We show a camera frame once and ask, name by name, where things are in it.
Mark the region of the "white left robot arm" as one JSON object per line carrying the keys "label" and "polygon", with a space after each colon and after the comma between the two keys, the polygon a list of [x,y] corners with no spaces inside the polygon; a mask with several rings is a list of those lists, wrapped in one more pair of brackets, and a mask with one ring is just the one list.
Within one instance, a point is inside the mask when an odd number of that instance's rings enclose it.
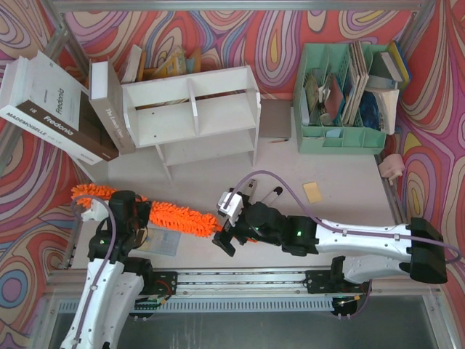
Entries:
{"label": "white left robot arm", "polygon": [[89,242],[81,299],[60,346],[116,348],[137,296],[153,279],[149,260],[129,256],[147,227],[151,203],[130,190],[116,191],[108,200],[87,198],[90,207],[73,212],[98,226]]}

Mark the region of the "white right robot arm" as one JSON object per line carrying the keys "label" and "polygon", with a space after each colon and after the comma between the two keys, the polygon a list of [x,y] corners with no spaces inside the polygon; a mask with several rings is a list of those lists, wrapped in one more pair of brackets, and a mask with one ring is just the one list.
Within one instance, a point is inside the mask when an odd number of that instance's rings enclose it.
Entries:
{"label": "white right robot arm", "polygon": [[425,284],[448,280],[445,248],[439,232],[425,219],[380,226],[342,225],[306,216],[281,214],[261,201],[249,203],[247,195],[225,192],[217,209],[226,219],[213,242],[233,256],[237,239],[278,246],[297,257],[334,253],[330,282],[364,284],[375,278],[407,275]]}

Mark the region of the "orange microfiber duster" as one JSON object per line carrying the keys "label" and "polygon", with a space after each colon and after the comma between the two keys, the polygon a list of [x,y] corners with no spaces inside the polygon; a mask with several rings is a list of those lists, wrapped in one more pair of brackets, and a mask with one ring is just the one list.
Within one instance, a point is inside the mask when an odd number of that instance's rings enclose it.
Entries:
{"label": "orange microfiber duster", "polygon": [[[105,185],[80,184],[72,188],[71,198],[92,195],[103,200],[109,200],[116,191],[115,188]],[[201,238],[209,238],[222,229],[218,219],[212,214],[204,214],[190,207],[181,207],[161,201],[154,201],[151,204],[149,220],[159,227]]]}

